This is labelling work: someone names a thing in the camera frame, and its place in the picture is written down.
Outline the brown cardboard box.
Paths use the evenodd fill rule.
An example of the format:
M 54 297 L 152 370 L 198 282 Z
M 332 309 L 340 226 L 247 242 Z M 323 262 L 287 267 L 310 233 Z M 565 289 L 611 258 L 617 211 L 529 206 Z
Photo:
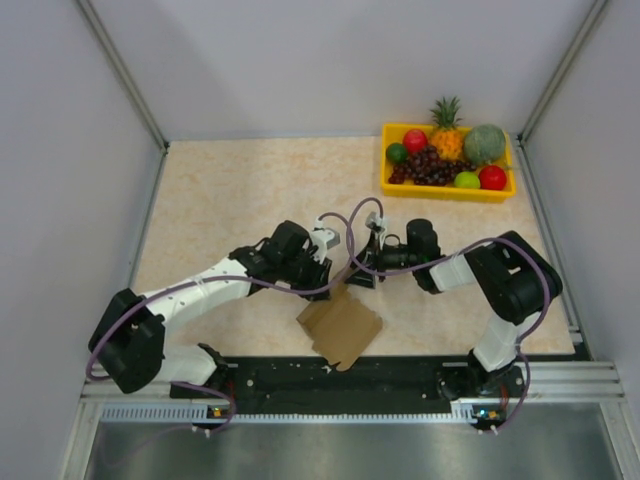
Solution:
M 311 302 L 296 318 L 312 349 L 339 372 L 349 370 L 383 329 L 382 318 L 343 281 L 328 300 Z

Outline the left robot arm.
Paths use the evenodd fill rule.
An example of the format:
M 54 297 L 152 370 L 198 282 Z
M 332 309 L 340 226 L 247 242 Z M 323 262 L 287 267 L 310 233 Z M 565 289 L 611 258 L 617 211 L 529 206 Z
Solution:
M 309 301 L 329 296 L 328 252 L 339 234 L 317 220 L 312 230 L 285 220 L 254 245 L 234 249 L 204 271 L 163 289 L 137 294 L 126 288 L 109 302 L 92 334 L 86 376 L 100 365 L 104 379 L 124 394 L 158 381 L 194 385 L 205 396 L 226 387 L 225 363 L 207 344 L 172 346 L 169 337 L 213 309 L 263 289 L 290 292 Z

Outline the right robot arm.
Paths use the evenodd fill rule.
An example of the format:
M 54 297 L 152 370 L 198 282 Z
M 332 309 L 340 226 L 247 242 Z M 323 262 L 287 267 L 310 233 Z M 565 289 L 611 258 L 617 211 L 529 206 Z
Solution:
M 440 374 L 442 392 L 457 398 L 468 391 L 487 396 L 513 366 L 519 346 L 563 290 L 555 269 L 517 232 L 508 231 L 461 253 L 445 256 L 426 219 L 406 225 L 406 241 L 389 245 L 383 221 L 372 217 L 366 246 L 351 263 L 345 282 L 374 289 L 395 272 L 409 272 L 424 291 L 438 295 L 476 284 L 492 309 L 484 334 L 463 369 Z

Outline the purple grape bunch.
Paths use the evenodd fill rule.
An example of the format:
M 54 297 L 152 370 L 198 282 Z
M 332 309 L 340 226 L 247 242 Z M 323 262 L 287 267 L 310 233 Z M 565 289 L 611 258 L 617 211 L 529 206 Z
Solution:
M 436 148 L 427 146 L 424 150 L 408 156 L 407 160 L 392 166 L 388 182 L 391 184 L 404 184 L 412 181 L 418 186 L 444 187 L 453 184 L 456 175 L 463 171 L 475 173 L 475 168 L 470 162 L 462 160 L 445 161 L 440 158 Z

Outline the dark green lime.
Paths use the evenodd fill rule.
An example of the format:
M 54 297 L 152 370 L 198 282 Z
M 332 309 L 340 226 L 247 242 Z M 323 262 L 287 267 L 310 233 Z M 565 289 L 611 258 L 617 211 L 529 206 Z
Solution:
M 408 156 L 408 150 L 402 143 L 394 142 L 385 151 L 386 159 L 394 165 L 404 163 Z

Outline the light green lime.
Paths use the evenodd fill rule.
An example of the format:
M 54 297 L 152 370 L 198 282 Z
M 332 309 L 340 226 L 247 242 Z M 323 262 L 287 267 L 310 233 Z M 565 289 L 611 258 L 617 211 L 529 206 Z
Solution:
M 474 172 L 463 171 L 456 175 L 454 186 L 460 189 L 480 189 L 481 181 Z

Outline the red apple back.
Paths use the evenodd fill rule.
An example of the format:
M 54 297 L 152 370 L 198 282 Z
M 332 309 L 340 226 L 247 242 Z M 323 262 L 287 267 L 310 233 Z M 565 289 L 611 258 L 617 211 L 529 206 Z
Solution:
M 422 130 L 411 129 L 404 134 L 402 144 L 413 155 L 424 150 L 429 145 L 429 139 Z

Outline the red apple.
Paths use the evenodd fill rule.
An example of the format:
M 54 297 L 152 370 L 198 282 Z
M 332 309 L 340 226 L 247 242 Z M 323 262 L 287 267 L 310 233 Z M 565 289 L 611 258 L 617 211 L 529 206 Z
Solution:
M 429 139 L 422 130 L 411 129 L 404 134 L 402 144 L 413 155 L 424 150 L 429 145 Z
M 507 184 L 506 172 L 497 165 L 485 166 L 478 174 L 480 186 L 484 190 L 502 191 Z

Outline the yellow plastic tray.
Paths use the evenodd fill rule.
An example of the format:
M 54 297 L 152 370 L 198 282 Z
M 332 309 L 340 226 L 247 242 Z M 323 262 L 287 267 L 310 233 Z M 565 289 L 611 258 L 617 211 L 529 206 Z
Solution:
M 392 184 L 388 182 L 392 174 L 393 165 L 386 157 L 386 149 L 392 143 L 401 143 L 405 134 L 412 129 L 422 131 L 428 138 L 435 129 L 434 125 L 407 124 L 407 123 L 385 123 L 381 130 L 380 147 L 380 173 L 379 184 L 381 191 L 386 196 L 425 198 L 434 200 L 455 200 L 476 203 L 503 203 L 506 199 L 514 197 L 517 193 L 517 183 L 515 173 L 512 170 L 514 162 L 510 147 L 509 135 L 504 132 L 506 146 L 504 153 L 495 162 L 506 172 L 506 185 L 502 190 L 486 189 L 462 189 L 453 184 L 446 186 L 419 186 L 413 181 L 405 181 L 403 184 Z

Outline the pineapple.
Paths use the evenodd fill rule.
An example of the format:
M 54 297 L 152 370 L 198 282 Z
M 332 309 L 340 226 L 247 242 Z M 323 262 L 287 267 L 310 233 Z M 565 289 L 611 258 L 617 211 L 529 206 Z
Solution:
M 462 155 L 464 135 L 459 129 L 459 110 L 460 100 L 457 96 L 442 97 L 430 110 L 434 124 L 431 144 L 445 161 L 456 161 Z

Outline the red apple front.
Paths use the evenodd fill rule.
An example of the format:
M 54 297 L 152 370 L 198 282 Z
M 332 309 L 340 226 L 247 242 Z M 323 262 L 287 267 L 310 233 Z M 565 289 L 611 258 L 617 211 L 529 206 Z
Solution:
M 507 184 L 506 172 L 497 165 L 485 166 L 478 174 L 480 186 L 484 190 L 502 191 Z

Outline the green melon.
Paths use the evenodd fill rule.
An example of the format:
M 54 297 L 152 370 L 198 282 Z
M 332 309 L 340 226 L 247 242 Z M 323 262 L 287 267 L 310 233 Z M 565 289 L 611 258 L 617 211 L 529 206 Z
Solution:
M 499 160 L 505 148 L 505 134 L 501 128 L 493 124 L 478 125 L 464 138 L 464 154 L 476 166 Z

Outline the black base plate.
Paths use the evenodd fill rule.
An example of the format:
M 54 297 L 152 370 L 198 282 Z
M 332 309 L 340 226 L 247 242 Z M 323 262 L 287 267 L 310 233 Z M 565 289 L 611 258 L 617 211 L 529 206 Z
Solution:
M 210 386 L 240 414 L 448 413 L 452 400 L 513 406 L 520 367 L 481 374 L 463 356 L 367 356 L 344 372 L 320 357 L 228 357 Z

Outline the aluminium frame rail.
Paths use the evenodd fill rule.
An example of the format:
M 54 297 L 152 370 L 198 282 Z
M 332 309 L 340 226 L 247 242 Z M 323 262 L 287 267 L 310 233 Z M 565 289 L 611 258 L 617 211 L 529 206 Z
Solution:
M 625 393 L 619 374 L 611 362 L 531 361 L 527 400 L 542 403 L 621 402 Z M 167 401 L 167 383 L 152 382 L 140 391 L 123 394 L 111 381 L 86 381 L 80 398 L 94 402 Z

